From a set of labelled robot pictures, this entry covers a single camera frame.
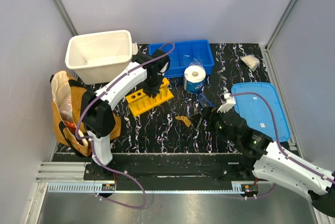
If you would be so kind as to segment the glass test tube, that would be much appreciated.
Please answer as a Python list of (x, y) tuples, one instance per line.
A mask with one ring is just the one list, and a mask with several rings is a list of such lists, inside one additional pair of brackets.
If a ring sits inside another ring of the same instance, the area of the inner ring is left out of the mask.
[(201, 123), (202, 123), (202, 118), (199, 118), (196, 124), (196, 129), (199, 129)]

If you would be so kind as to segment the tan rubber tubing knot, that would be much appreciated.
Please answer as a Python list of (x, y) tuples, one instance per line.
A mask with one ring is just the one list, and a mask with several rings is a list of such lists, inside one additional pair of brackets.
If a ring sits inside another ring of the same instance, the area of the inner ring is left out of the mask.
[(186, 127), (190, 127), (192, 124), (187, 116), (176, 116), (175, 119), (182, 121)]

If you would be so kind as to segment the yellow test tube rack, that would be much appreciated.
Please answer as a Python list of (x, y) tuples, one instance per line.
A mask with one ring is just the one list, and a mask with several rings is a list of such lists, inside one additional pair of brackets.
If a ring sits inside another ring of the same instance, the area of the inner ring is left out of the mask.
[(140, 89), (128, 96), (126, 96), (126, 101), (128, 102), (128, 108), (130, 109), (132, 115), (137, 117), (158, 105), (172, 99), (174, 95), (170, 91), (168, 85), (170, 84), (167, 78), (164, 78), (159, 89), (158, 95), (153, 98), (146, 95), (143, 89)]

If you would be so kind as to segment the blue safety goggles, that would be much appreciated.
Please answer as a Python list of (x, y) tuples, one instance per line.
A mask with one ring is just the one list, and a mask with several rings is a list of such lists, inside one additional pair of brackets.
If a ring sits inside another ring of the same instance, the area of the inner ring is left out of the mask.
[(217, 107), (203, 93), (198, 94), (198, 102), (202, 108), (205, 108), (205, 107), (216, 108)]

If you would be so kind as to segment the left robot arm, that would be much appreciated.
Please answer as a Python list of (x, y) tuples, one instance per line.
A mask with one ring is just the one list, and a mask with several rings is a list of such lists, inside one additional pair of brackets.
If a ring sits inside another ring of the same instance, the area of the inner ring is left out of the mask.
[(111, 178), (114, 172), (113, 166), (109, 164), (113, 159), (110, 150), (111, 132), (117, 126), (113, 110), (140, 83), (143, 93), (156, 99), (164, 74), (170, 67), (169, 54), (162, 49), (157, 49), (152, 56), (139, 52), (132, 57), (125, 70), (103, 88), (95, 93), (84, 93), (75, 136), (90, 141), (92, 159), (97, 163), (95, 174), (101, 179)]

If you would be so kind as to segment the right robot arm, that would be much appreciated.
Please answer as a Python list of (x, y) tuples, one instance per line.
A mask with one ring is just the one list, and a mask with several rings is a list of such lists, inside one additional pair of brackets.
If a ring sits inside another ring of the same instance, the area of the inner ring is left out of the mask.
[(256, 177), (285, 187), (303, 196), (319, 212), (334, 217), (334, 172), (284, 149), (271, 137), (249, 127), (233, 110), (222, 113), (215, 107), (205, 107), (189, 120), (196, 128), (205, 121), (206, 131), (213, 131), (234, 144), (246, 159), (238, 167), (242, 179)]

